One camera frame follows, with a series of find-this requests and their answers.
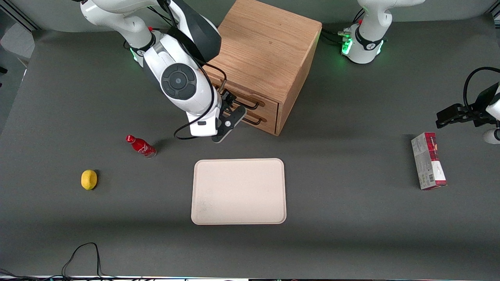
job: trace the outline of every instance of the lemon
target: lemon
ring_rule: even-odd
[[[81,174],[81,186],[86,190],[91,190],[97,185],[97,173],[93,170],[86,170]]]

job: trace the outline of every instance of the drawer handle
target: drawer handle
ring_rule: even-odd
[[[257,122],[251,121],[251,120],[249,120],[247,118],[243,118],[243,121],[246,121],[246,122],[248,122],[248,123],[250,123],[252,125],[257,126],[257,125],[259,125],[262,122],[262,118],[259,118]]]
[[[228,114],[231,114],[231,111],[229,109],[224,110],[224,112],[228,113]],[[262,118],[259,118],[257,122],[254,122],[254,121],[249,120],[247,118],[243,118],[242,120],[246,121],[246,122],[248,122],[248,123],[250,123],[252,125],[255,125],[255,126],[259,125],[262,122]]]
[[[261,105],[258,101],[255,103],[254,106],[250,106],[250,105],[244,104],[244,103],[242,103],[240,101],[237,101],[237,100],[235,100],[234,103],[237,104],[237,105],[240,105],[242,107],[245,107],[246,109],[251,110],[251,111],[256,110]]]

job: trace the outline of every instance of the red bottle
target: red bottle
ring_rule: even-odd
[[[126,141],[129,144],[132,144],[133,149],[138,153],[144,155],[147,158],[153,158],[156,156],[156,149],[149,145],[142,138],[135,138],[133,135],[129,134],[126,136]]]

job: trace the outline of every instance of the wood grain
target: wood grain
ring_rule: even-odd
[[[221,82],[216,79],[213,79],[212,83],[217,86],[220,86],[221,84]],[[252,93],[251,91],[241,90],[231,83],[226,83],[225,88],[237,97],[237,101],[245,105],[254,106],[256,103],[259,103],[257,109],[247,109],[245,118],[252,122],[258,122],[259,119],[261,119],[260,124],[254,125],[252,123],[246,122],[245,120],[243,120],[243,122],[253,127],[259,128],[269,134],[276,135],[276,120],[278,114],[277,102],[267,99],[261,95]],[[233,104],[231,108],[234,110],[237,106],[237,104]]]
[[[218,28],[222,47],[210,63],[231,82],[284,103],[321,26],[255,0],[236,0]]]
[[[222,46],[210,61],[227,74],[226,88],[263,106],[249,110],[250,125],[278,136],[304,85],[322,24],[256,0],[236,0],[218,30]],[[204,67],[212,82],[223,75]]]
[[[287,121],[287,118],[290,115],[290,112],[292,111],[295,101],[297,100],[297,97],[299,96],[299,93],[302,90],[302,86],[304,85],[304,82],[308,77],[309,70],[311,69],[311,64],[313,63],[314,54],[316,52],[316,46],[318,45],[318,40],[320,39],[320,33],[321,29],[318,30],[316,34],[316,40],[312,41],[309,46],[309,51],[307,52],[307,56],[304,58],[304,61],[302,62],[300,71],[295,77],[295,81],[293,82],[293,85],[291,86],[290,91],[288,92],[288,97],[286,101],[284,103],[279,104],[277,121],[276,121],[277,136],[279,136],[281,131],[283,130],[283,126],[285,125],[285,122]]]

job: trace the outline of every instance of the box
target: box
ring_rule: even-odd
[[[446,186],[445,173],[438,157],[435,132],[424,132],[411,141],[421,190]]]
[[[218,27],[220,53],[209,63],[227,74],[225,88],[247,105],[243,122],[279,136],[309,74],[321,28],[319,21],[256,0],[236,0]],[[220,86],[223,75],[204,69]]]

